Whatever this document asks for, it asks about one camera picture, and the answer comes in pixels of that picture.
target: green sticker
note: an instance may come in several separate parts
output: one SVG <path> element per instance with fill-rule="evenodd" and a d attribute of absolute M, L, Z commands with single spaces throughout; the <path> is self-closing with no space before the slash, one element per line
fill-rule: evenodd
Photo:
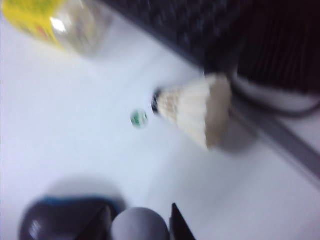
<path fill-rule="evenodd" d="M 144 128 L 148 123 L 146 112 L 143 110 L 135 110 L 131 114 L 131 123 L 136 128 Z"/>

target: black keyboard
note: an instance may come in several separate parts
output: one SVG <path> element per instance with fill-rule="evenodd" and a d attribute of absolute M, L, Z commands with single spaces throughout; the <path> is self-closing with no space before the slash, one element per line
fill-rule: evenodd
<path fill-rule="evenodd" d="M 184 58 L 219 70 L 241 43 L 251 0 L 103 0 Z"/>

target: black object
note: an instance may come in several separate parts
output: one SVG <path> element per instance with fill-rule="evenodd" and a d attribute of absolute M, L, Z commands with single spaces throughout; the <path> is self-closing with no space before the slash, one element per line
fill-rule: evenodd
<path fill-rule="evenodd" d="M 172 213 L 170 218 L 170 239 L 196 240 L 175 203 L 172 204 Z"/>
<path fill-rule="evenodd" d="M 45 198 L 26 212 L 20 240 L 105 240 L 118 212 L 104 198 Z"/>
<path fill-rule="evenodd" d="M 102 0 L 191 62 L 223 68 L 251 22 L 252 0 Z"/>
<path fill-rule="evenodd" d="M 151 102 L 151 107 L 152 107 L 153 113 L 155 113 L 155 114 L 159 113 L 159 110 L 158 110 L 158 97 L 159 97 L 160 93 L 161 93 L 161 90 L 157 90 L 154 93 L 153 98 L 152 98 L 152 102 Z"/>
<path fill-rule="evenodd" d="M 257 1 L 238 72 L 260 85 L 320 93 L 320 1 Z"/>

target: white feather shuttlecock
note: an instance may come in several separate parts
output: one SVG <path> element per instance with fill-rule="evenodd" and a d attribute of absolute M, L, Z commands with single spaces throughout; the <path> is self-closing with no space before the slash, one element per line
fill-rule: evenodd
<path fill-rule="evenodd" d="M 231 96 L 227 77 L 211 74 L 184 87 L 157 92 L 152 109 L 208 149 L 226 129 Z"/>

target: white surface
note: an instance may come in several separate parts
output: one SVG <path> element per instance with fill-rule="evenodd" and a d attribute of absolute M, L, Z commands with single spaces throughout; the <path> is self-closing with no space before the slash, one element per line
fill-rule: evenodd
<path fill-rule="evenodd" d="M 17 239 L 28 204 L 77 178 L 99 179 L 167 222 L 176 202 L 198 240 L 320 238 L 319 189 L 239 122 L 203 152 L 152 114 L 157 87 L 201 73 L 142 31 L 116 18 L 94 59 L 4 21 L 1 31 L 3 240 Z M 137 108 L 149 117 L 142 130 L 130 122 Z"/>
<path fill-rule="evenodd" d="M 248 80 L 236 76 L 236 74 L 237 72 L 235 72 L 233 83 L 255 101 L 267 104 L 268 106 L 288 112 L 303 112 L 320 103 L 320 96 L 302 95 L 295 92 L 261 87 L 257 84 L 249 83 Z M 320 154 L 320 109 L 305 117 L 291 118 L 278 116 L 277 119 Z"/>

